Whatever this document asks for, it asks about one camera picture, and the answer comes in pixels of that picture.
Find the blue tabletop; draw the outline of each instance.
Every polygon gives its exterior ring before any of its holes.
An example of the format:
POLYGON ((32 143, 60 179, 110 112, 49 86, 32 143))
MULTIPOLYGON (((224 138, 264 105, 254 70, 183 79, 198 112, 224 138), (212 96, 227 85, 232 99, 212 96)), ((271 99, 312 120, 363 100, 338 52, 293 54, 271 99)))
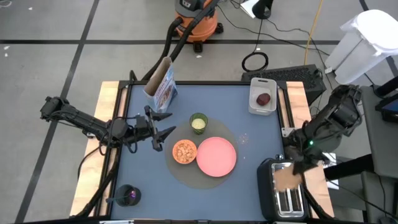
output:
MULTIPOLYGON (((143 88, 133 86, 127 116, 144 114, 143 88)), ((142 198, 133 207, 114 204, 111 218, 264 220, 256 171, 265 158, 283 154, 282 138, 277 112, 270 116, 249 113, 249 89, 249 85, 177 85, 178 95, 167 110, 173 115, 156 122, 158 129, 178 126, 196 112, 217 119, 235 136, 239 147, 236 166, 219 186, 193 189, 170 173, 164 151, 153 150, 150 139, 138 143, 136 154, 123 147, 116 188, 133 185, 141 190, 142 198)))

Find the white container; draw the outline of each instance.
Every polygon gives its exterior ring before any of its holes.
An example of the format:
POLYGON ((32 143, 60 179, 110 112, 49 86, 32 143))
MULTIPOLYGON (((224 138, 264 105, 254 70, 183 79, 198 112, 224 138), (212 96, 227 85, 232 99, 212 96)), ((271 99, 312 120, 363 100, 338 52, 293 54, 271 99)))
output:
POLYGON ((398 54, 398 22, 383 11, 362 12, 340 29, 346 35, 325 63, 342 85, 353 82, 386 57, 398 54))
POLYGON ((276 110, 277 104, 277 85, 275 80, 266 78, 253 78, 250 83, 249 112, 259 115, 270 115, 276 110), (260 94, 268 93, 270 101, 265 106, 257 104, 256 100, 260 94))

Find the white trash can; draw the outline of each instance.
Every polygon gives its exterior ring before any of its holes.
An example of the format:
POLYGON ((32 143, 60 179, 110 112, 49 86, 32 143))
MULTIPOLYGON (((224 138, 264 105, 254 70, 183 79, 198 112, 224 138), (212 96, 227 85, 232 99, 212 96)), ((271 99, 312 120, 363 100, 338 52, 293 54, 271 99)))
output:
POLYGON ((362 12, 340 29, 346 35, 325 63, 342 85, 353 82, 386 57, 398 54, 398 22, 383 11, 362 12))

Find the orange bowl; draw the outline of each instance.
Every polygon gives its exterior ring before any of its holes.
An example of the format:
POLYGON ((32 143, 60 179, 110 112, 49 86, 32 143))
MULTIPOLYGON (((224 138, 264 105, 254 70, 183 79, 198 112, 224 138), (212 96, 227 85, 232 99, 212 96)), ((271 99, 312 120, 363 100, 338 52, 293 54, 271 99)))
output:
POLYGON ((181 164, 189 164, 197 156, 197 147, 191 140, 183 139, 175 143, 173 147, 173 158, 181 164))

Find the green cup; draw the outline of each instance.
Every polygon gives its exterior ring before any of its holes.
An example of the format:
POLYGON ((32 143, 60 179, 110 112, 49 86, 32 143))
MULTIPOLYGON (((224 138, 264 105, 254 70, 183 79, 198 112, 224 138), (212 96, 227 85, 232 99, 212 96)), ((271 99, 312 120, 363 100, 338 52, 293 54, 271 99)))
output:
POLYGON ((203 133, 205 132, 205 129, 206 129, 206 126, 207 126, 207 117, 206 117, 206 115, 204 115, 203 113, 194 113, 194 114, 191 116, 191 118, 189 119, 189 124, 190 124, 190 126, 192 127, 193 132, 194 132, 195 134, 203 134, 203 133), (204 128, 201 128, 201 129, 196 129, 196 128, 192 127, 192 122, 193 122, 195 119, 202 119, 202 120, 205 122, 205 127, 204 127, 204 128))

